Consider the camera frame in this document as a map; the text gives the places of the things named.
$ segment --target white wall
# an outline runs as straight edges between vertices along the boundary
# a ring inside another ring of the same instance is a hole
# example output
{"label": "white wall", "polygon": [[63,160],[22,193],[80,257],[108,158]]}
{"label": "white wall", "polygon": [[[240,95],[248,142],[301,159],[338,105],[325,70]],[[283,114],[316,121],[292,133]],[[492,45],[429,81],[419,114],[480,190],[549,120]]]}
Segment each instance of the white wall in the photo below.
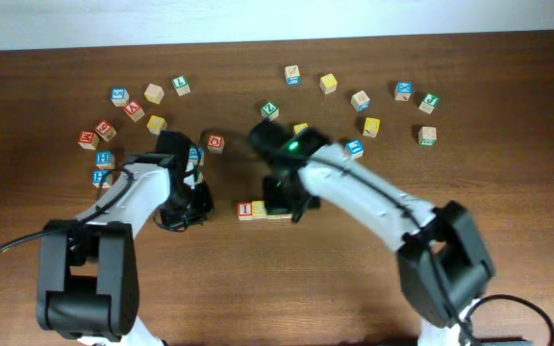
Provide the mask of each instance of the white wall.
{"label": "white wall", "polygon": [[0,0],[0,50],[554,29],[554,0]]}

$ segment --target wooden table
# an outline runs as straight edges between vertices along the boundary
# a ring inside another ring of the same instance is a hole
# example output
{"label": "wooden table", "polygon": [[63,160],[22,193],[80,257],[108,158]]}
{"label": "wooden table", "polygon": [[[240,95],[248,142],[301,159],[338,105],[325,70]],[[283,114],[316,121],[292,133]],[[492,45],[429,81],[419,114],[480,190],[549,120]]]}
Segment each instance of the wooden table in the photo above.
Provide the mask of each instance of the wooden table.
{"label": "wooden table", "polygon": [[[301,86],[286,86],[288,64],[299,65]],[[318,79],[329,72],[339,88],[325,96]],[[181,74],[191,85],[183,97],[170,83]],[[415,102],[393,101],[399,80],[414,82]],[[159,106],[142,97],[149,83],[165,89]],[[99,148],[119,159],[153,149],[148,116],[134,123],[109,100],[119,86],[192,138],[212,126],[247,132],[266,100],[279,123],[361,138],[361,162],[388,181],[472,210],[497,267],[489,293],[522,296],[554,318],[554,32],[0,53],[0,243],[92,203],[95,152],[76,143],[82,130],[114,124]],[[354,126],[350,97],[361,89],[372,100],[362,115],[382,120],[377,138]],[[430,115],[417,109],[423,92],[441,97]],[[420,125],[438,128],[434,147],[416,143]],[[246,150],[226,140],[227,151]],[[139,315],[156,335],[174,345],[417,336],[394,255],[368,230],[328,203],[298,225],[239,222],[233,203],[260,198],[267,168],[211,155],[204,171],[210,222],[184,234],[147,223],[136,241]],[[38,327],[37,268],[37,241],[0,255],[0,345],[72,344]],[[520,306],[477,317],[480,336],[547,339]]]}

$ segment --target tabletop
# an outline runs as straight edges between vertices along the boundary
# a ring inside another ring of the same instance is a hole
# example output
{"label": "tabletop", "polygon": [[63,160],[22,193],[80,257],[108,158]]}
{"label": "tabletop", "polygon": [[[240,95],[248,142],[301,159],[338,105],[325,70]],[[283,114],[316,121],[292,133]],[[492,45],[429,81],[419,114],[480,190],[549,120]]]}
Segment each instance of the tabletop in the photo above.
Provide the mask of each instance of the tabletop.
{"label": "tabletop", "polygon": [[[284,67],[297,64],[299,86]],[[333,73],[336,92],[319,77]],[[171,80],[185,75],[191,93]],[[394,101],[412,81],[409,102]],[[144,99],[164,88],[160,105]],[[113,105],[125,87],[147,115]],[[358,114],[351,96],[371,100]],[[418,109],[432,92],[440,104]],[[266,101],[277,123],[309,123],[338,140],[358,138],[359,162],[438,206],[475,215],[497,276],[488,293],[533,301],[554,319],[554,32],[368,37],[0,52],[0,243],[73,217],[95,199],[95,152],[77,143],[100,120],[117,134],[99,149],[117,161],[151,151],[149,115],[197,140],[207,128],[246,134]],[[381,120],[362,136],[361,117]],[[438,131],[417,143],[420,126]],[[225,152],[248,150],[227,137]],[[136,239],[139,316],[171,345],[335,345],[412,339],[419,317],[403,297],[381,240],[328,202],[299,224],[239,221],[237,201],[260,199],[260,161],[208,155],[215,211],[182,234],[147,222]],[[0,255],[0,345],[68,345],[36,322],[39,241]],[[480,337],[548,338],[543,321],[511,303],[476,312]]]}

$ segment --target wood grain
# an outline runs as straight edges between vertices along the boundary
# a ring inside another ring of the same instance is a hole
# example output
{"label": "wood grain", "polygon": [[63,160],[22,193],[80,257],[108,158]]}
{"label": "wood grain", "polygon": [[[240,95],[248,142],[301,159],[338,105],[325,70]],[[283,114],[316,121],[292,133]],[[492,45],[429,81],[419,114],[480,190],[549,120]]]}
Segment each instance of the wood grain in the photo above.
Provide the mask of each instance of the wood grain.
{"label": "wood grain", "polygon": [[[286,86],[291,64],[301,86]],[[339,87],[325,96],[326,73]],[[179,97],[169,79],[182,74],[191,94]],[[428,115],[394,102],[398,80],[414,82],[417,102],[434,92],[441,104]],[[142,97],[149,83],[165,89],[159,106]],[[118,86],[142,103],[142,121],[110,102]],[[371,99],[363,115],[382,121],[377,138],[355,127],[349,101],[362,89]],[[99,120],[117,130],[100,148],[120,159],[154,147],[151,114],[192,138],[214,126],[245,133],[266,100],[280,108],[277,122],[360,138],[362,163],[404,190],[471,209],[498,270],[489,293],[522,296],[554,318],[554,32],[0,53],[0,243],[92,202],[94,152],[76,140]],[[417,145],[421,125],[437,127],[434,147]],[[226,151],[246,150],[226,137]],[[180,235],[145,226],[136,249],[149,328],[171,345],[416,337],[393,254],[343,211],[325,203],[295,226],[238,222],[233,202],[259,198],[266,173],[211,155],[211,221]],[[37,268],[37,242],[0,256],[0,345],[72,344],[38,327]],[[547,338],[539,317],[503,303],[477,314],[476,333]]]}

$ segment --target white backdrop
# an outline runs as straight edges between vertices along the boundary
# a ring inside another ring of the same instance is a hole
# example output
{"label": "white backdrop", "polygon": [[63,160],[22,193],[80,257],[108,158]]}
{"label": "white backdrop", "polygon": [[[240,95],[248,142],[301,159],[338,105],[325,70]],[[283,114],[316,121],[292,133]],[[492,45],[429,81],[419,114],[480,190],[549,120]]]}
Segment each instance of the white backdrop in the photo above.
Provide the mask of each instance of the white backdrop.
{"label": "white backdrop", "polygon": [[0,50],[554,29],[554,0],[0,0]]}

